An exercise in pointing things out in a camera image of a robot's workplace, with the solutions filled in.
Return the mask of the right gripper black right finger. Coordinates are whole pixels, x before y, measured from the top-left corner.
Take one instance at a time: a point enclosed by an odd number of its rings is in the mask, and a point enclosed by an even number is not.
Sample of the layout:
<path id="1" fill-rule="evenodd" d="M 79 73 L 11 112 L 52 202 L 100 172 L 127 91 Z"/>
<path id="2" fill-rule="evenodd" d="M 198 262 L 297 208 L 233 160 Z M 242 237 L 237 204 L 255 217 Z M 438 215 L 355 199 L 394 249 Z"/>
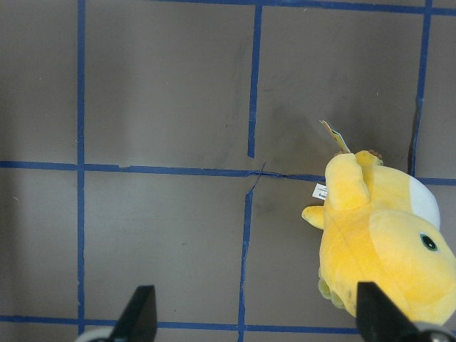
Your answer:
<path id="1" fill-rule="evenodd" d="M 448 329 L 411 321 L 374 282 L 357 286 L 356 327 L 364 341 L 454 341 Z"/>

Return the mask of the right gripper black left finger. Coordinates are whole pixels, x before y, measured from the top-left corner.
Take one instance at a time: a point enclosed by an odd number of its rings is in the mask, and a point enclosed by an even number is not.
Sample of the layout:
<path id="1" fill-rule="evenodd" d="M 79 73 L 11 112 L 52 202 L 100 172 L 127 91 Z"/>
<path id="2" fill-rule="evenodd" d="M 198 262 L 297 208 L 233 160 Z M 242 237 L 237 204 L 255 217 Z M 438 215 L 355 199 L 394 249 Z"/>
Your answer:
<path id="1" fill-rule="evenodd" d="M 157 305 L 153 285 L 138 286 L 112 328 L 86 331 L 76 341 L 154 341 Z"/>

